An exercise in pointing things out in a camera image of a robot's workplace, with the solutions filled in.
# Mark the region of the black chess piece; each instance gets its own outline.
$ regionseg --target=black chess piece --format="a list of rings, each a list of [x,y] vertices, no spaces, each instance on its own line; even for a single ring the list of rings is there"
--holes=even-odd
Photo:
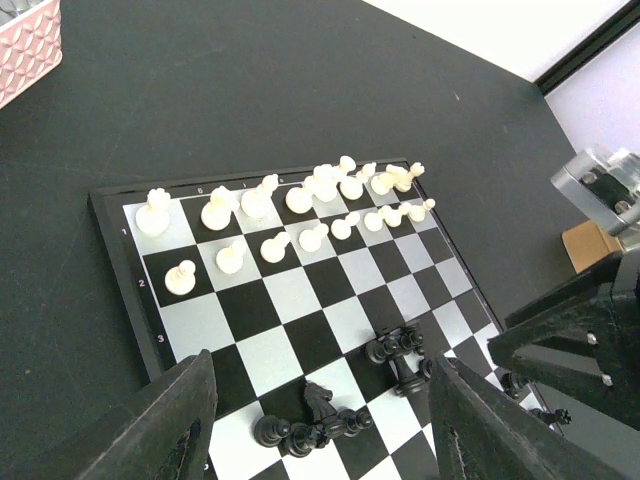
[[[347,408],[342,410],[338,414],[338,417],[347,423],[347,431],[344,433],[345,437],[355,437],[362,430],[373,426],[373,417],[369,412],[356,412]]]
[[[253,436],[263,447],[277,447],[291,433],[291,424],[275,415],[265,415],[256,423]]]
[[[538,417],[547,425],[557,423],[558,425],[569,425],[571,423],[571,415],[568,410],[559,408],[555,412],[545,412],[539,408],[532,408],[529,410],[532,414]]]

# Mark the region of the white square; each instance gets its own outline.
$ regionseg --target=white square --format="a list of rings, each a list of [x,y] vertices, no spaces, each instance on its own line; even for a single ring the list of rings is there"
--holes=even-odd
[[[387,457],[369,470],[360,480],[402,480],[393,458]]]
[[[413,320],[431,309],[413,275],[394,280],[387,286],[405,322]]]
[[[169,202],[168,212],[171,222],[169,222],[169,227],[157,237],[150,237],[142,233],[136,225],[136,212],[143,205],[146,205],[146,202],[122,207],[140,255],[175,250],[196,244],[180,200],[173,199]]]
[[[218,265],[216,264],[216,256],[220,250],[230,247],[236,240],[245,244],[247,252],[244,254],[244,257],[242,257],[242,268],[236,273],[229,275],[218,268]],[[251,254],[251,249],[249,248],[249,245],[247,245],[247,241],[243,235],[199,243],[198,250],[200,250],[200,256],[204,262],[204,268],[207,269],[207,274],[209,275],[211,284],[216,292],[231,287],[237,287],[238,285],[243,285],[260,278],[260,270],[258,270],[256,261]]]
[[[253,426],[263,415],[256,401],[213,424],[209,455],[220,480],[248,480],[280,460],[277,448],[253,438]]]
[[[440,262],[436,268],[452,297],[457,297],[461,293],[471,290],[471,282],[469,282],[469,278],[462,270],[457,258],[453,257]]]
[[[358,383],[344,358],[307,375],[307,380],[331,390],[333,392],[331,403],[337,408],[358,410],[365,405]]]
[[[411,273],[433,266],[429,252],[424,248],[424,243],[416,233],[397,238],[396,245]]]
[[[357,297],[325,308],[324,314],[342,353],[350,352],[376,336]]]
[[[203,348],[215,352],[234,343],[215,293],[161,308],[160,316],[176,362]]]
[[[451,348],[457,347],[473,335],[455,301],[452,300],[436,308],[433,311],[433,315],[436,317],[436,321]]]
[[[393,389],[369,402],[367,407],[389,453],[395,452],[421,430],[409,400],[398,397]]]
[[[349,480],[342,459],[336,450],[336,444],[330,443],[324,448],[311,452],[304,458],[287,455],[282,459],[284,468],[291,480]]]
[[[478,342],[478,346],[480,347],[480,350],[482,350],[482,353],[484,354],[485,358],[487,359],[487,362],[489,362],[489,365],[491,365],[491,368],[493,370],[495,370],[498,367],[495,363],[493,363],[491,354],[489,353],[489,347],[487,342],[489,341],[490,338],[497,337],[498,335],[500,335],[500,332],[498,331],[498,329],[493,323],[490,323],[489,325],[485,325],[480,330],[478,330],[474,335],[474,337],[476,337],[476,341]]]
[[[293,249],[296,251],[302,265],[310,265],[312,263],[319,262],[320,260],[326,260],[327,258],[336,256],[336,251],[333,249],[333,245],[331,245],[331,241],[328,237],[321,240],[320,248],[313,253],[305,252],[300,246],[300,234],[303,231],[310,230],[318,225],[320,225],[320,220],[314,219],[307,220],[306,222],[285,225],[284,227],[287,233],[291,236],[291,245],[293,245]]]
[[[302,375],[284,327],[276,327],[236,344],[256,396]]]
[[[356,295],[384,285],[380,269],[367,248],[338,257]]]
[[[270,275],[263,281],[282,323],[322,309],[302,267]]]

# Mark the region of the black square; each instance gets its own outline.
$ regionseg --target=black square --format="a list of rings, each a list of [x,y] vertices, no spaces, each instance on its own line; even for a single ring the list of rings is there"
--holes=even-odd
[[[367,407],[359,411],[369,413]],[[353,438],[338,437],[335,442],[349,478],[361,478],[389,456],[387,447],[384,446],[384,441],[375,424],[371,428],[360,431]]]
[[[153,285],[158,304],[161,307],[184,302],[185,300],[200,297],[214,291],[207,270],[204,268],[200,251],[195,245],[167,250],[165,252],[151,253],[145,255],[142,259],[147,266],[149,281]],[[174,295],[165,287],[164,277],[170,269],[177,267],[183,260],[191,260],[196,265],[196,286],[186,295]]]
[[[345,358],[367,403],[398,383],[389,362],[382,365],[372,363],[367,358],[364,345],[347,353]]]
[[[271,196],[271,200],[273,200],[276,211],[278,212],[280,220],[282,220],[282,223],[284,225],[291,225],[292,223],[304,222],[307,220],[314,220],[318,218],[318,215],[316,214],[316,211],[313,209],[313,207],[306,213],[293,213],[291,210],[289,210],[289,207],[287,207],[287,204],[285,202],[287,193],[292,188],[300,186],[302,186],[302,184],[280,187],[275,192],[273,192],[273,195]]]
[[[491,317],[489,317],[489,314],[480,303],[480,299],[474,290],[469,290],[457,296],[456,304],[473,333],[491,323]]]
[[[355,296],[351,282],[337,258],[304,267],[322,308]]]
[[[426,350],[425,356],[427,358],[433,358],[437,354],[447,352],[451,349],[451,345],[449,345],[449,341],[440,328],[433,312],[427,312],[420,315],[417,323],[420,326],[420,332],[424,337],[423,345]]]
[[[305,374],[331,363],[342,354],[322,310],[289,322],[284,329]]]
[[[456,354],[456,358],[462,360],[467,367],[476,372],[482,378],[489,375],[493,369],[489,362],[487,362],[487,358],[480,350],[480,346],[478,345],[478,341],[475,337],[469,337],[460,345],[457,345],[453,352]]]
[[[364,187],[362,187],[362,189],[363,193],[360,198],[349,200],[347,197],[342,195],[342,192],[340,191],[340,185],[338,185],[338,192],[340,193],[342,200],[344,200],[344,204],[347,206],[350,212],[364,210],[365,208],[373,208],[376,206],[373,199],[371,198],[371,195],[369,195],[369,192],[367,192],[367,189]]]
[[[275,415],[278,418],[307,425],[313,423],[311,409],[304,401],[304,389],[307,380],[298,377],[275,390],[260,397],[260,406],[265,415]]]
[[[444,262],[445,260],[453,257],[453,252],[444,240],[440,229],[430,228],[423,232],[418,233],[424,247],[429,252],[429,256],[433,260],[433,263]]]
[[[284,258],[278,263],[269,263],[262,258],[262,255],[260,254],[260,247],[262,247],[262,243],[265,240],[275,238],[277,234],[284,231],[284,227],[277,227],[245,234],[249,250],[251,250],[253,258],[256,261],[256,265],[258,266],[258,270],[260,270],[260,274],[263,277],[275,275],[276,273],[281,273],[300,266],[300,260],[298,259],[298,255],[293,249],[293,245],[291,243],[286,246]]]
[[[393,452],[391,458],[403,480],[440,480],[438,461],[422,432]]]
[[[334,215],[332,217],[323,218],[322,222],[326,223],[327,226],[331,228],[331,224],[334,220],[337,220],[338,218],[344,219],[346,216],[346,214]],[[345,240],[338,240],[333,236],[333,233],[331,233],[331,231],[329,231],[329,235],[327,235],[327,237],[329,238],[331,245],[333,245],[333,249],[338,255],[355,252],[356,250],[360,250],[361,248],[365,248],[367,246],[366,243],[364,243],[362,235],[360,235],[360,230],[358,230],[358,227],[352,227],[351,235],[349,235],[349,238]]]
[[[358,295],[376,335],[404,325],[404,317],[386,285]]]
[[[432,310],[451,301],[451,293],[435,266],[420,270],[413,276]]]
[[[236,342],[281,325],[262,280],[222,290],[218,299]]]
[[[396,242],[381,243],[369,247],[369,251],[382,273],[384,281],[389,283],[411,273]]]
[[[180,200],[182,204],[182,210],[187,217],[193,238],[196,239],[196,243],[210,242],[212,240],[220,240],[221,238],[235,237],[236,235],[242,235],[242,230],[238,224],[238,220],[234,213],[231,213],[231,221],[229,225],[220,231],[209,230],[200,218],[202,209],[209,202],[210,197],[194,197],[185,198]]]
[[[234,412],[256,399],[238,347],[229,345],[211,354],[216,374],[218,408],[216,419]]]

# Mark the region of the chess piece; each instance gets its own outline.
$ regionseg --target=chess piece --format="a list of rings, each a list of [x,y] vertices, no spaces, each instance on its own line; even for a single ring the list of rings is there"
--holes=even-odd
[[[280,232],[275,238],[269,238],[262,242],[260,255],[269,263],[278,263],[284,258],[285,248],[291,243],[291,237],[287,232]]]
[[[291,433],[291,424],[275,415],[265,415],[253,428],[253,438],[263,447],[277,447]]]
[[[340,182],[340,191],[347,200],[357,200],[364,193],[363,185],[376,173],[376,164],[367,163],[355,177],[345,176]]]
[[[315,182],[313,177],[304,179],[302,187],[293,187],[287,192],[285,203],[293,213],[307,213],[313,207],[313,192]]]
[[[226,187],[218,187],[211,192],[211,199],[202,209],[200,218],[209,230],[222,230],[231,222],[231,212],[236,212],[240,203],[233,198]]]
[[[313,253],[318,251],[322,245],[322,239],[328,234],[329,227],[325,223],[321,223],[313,229],[303,230],[298,237],[298,243],[305,252]]]
[[[345,437],[355,437],[362,430],[373,426],[373,418],[369,412],[354,412],[347,408],[342,410],[338,414],[338,417],[347,423],[347,431],[344,433]]]
[[[425,200],[422,205],[411,205],[409,218],[417,223],[422,222],[427,216],[427,212],[431,211],[435,206],[436,201],[433,198]]]
[[[395,187],[400,192],[408,192],[413,186],[413,179],[424,173],[424,167],[421,163],[416,162],[411,165],[409,171],[396,177]]]
[[[164,188],[154,188],[147,195],[147,203],[136,212],[136,225],[146,235],[157,237],[167,228],[169,217],[169,201],[171,195]]]
[[[223,248],[216,255],[216,265],[223,272],[229,275],[236,273],[242,268],[243,256],[247,251],[247,245],[240,240],[234,241],[230,247]]]
[[[331,233],[338,240],[346,240],[351,236],[351,227],[355,227],[360,221],[358,212],[351,212],[344,219],[338,218],[331,224]]]
[[[278,188],[278,174],[267,175],[257,188],[242,194],[240,204],[249,217],[256,220],[265,217],[273,208],[271,195]]]
[[[164,285],[174,295],[186,295],[196,286],[196,264],[191,260],[180,262],[164,276]]]

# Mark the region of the black pawn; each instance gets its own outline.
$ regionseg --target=black pawn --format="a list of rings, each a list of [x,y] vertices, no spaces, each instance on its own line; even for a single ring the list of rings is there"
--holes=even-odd
[[[368,412],[354,412],[347,408],[341,411],[338,416],[347,423],[345,437],[355,437],[361,430],[373,426],[373,417]]]
[[[367,343],[365,351],[367,357],[373,363],[382,364],[387,361],[389,356],[393,355],[400,348],[400,345],[394,338],[388,338],[384,342],[378,340],[371,340]]]
[[[263,447],[277,447],[291,433],[291,424],[275,415],[265,415],[253,429],[253,436]]]

